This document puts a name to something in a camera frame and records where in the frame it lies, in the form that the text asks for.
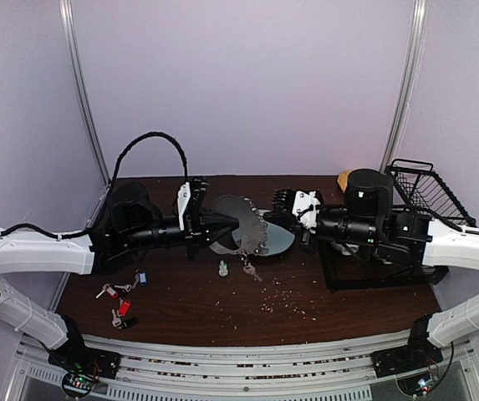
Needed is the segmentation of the grey leather key holder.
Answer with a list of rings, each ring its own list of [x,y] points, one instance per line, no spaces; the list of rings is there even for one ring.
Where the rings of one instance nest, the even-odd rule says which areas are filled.
[[[236,248],[215,241],[210,245],[212,251],[219,255],[268,254],[268,224],[250,198],[244,195],[221,195],[211,206],[216,212],[236,218],[239,224],[230,233]]]

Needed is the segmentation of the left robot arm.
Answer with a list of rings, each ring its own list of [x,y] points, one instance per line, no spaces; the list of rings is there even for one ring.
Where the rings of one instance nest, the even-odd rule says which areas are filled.
[[[40,341],[74,371],[92,354],[77,324],[49,312],[11,287],[2,276],[16,272],[114,275],[141,251],[185,247],[189,259],[239,227],[238,219],[203,208],[207,183],[187,181],[177,194],[177,213],[166,216],[146,187],[129,182],[108,195],[104,221],[81,232],[49,233],[30,224],[0,228],[0,320]]]

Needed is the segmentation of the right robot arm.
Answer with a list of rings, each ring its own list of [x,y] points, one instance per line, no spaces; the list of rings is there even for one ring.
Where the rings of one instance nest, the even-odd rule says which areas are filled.
[[[423,206],[396,205],[394,181],[372,169],[349,172],[342,205],[323,202],[316,190],[281,189],[264,219],[333,242],[350,251],[364,247],[383,261],[403,266],[453,266],[479,271],[479,228],[458,225]],[[479,331],[479,293],[443,312],[416,320],[400,350],[406,368],[418,368],[432,349]]]

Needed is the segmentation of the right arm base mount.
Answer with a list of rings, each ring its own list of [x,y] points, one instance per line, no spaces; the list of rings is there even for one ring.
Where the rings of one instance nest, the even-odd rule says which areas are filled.
[[[405,396],[418,398],[428,395],[440,380],[443,354],[434,346],[405,345],[373,352],[371,361],[376,378],[394,376]]]

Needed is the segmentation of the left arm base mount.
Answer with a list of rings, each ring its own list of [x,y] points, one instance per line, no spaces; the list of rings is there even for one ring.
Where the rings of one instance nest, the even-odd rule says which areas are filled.
[[[102,378],[116,378],[120,367],[119,353],[90,348],[80,334],[69,335],[59,348],[43,347],[48,362],[65,371],[60,386],[69,399],[89,396]]]

